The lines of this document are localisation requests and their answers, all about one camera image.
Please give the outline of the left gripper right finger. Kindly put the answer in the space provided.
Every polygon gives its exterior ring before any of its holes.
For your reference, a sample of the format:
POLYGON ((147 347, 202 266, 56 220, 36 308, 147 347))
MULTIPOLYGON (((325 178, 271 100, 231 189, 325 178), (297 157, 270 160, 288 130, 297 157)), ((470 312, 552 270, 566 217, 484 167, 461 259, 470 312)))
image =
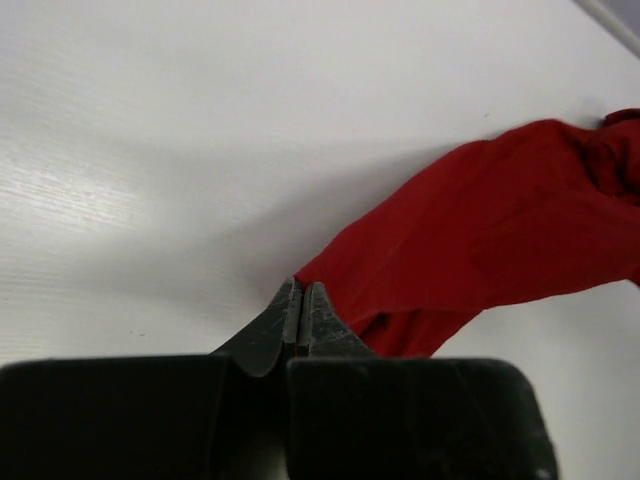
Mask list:
POLYGON ((306 288, 298 324, 299 358, 374 358, 369 348, 337 315, 324 284, 306 288))

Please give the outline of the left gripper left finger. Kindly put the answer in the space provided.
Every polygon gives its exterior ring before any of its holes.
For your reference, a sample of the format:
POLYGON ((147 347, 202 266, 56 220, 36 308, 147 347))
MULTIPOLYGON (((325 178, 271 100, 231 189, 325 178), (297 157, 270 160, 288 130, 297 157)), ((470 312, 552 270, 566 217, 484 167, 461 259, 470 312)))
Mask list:
POLYGON ((213 351, 228 356, 248 376, 267 376, 282 354, 296 351, 303 288, 288 278, 267 307, 213 351))

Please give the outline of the red t shirt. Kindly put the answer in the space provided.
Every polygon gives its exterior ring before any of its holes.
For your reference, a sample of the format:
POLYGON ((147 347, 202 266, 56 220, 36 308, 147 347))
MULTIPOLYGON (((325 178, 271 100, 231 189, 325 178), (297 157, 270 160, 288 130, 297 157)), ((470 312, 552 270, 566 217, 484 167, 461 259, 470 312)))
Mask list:
POLYGON ((481 312, 639 278, 639 113, 464 144, 296 275, 375 352, 429 356, 481 312))

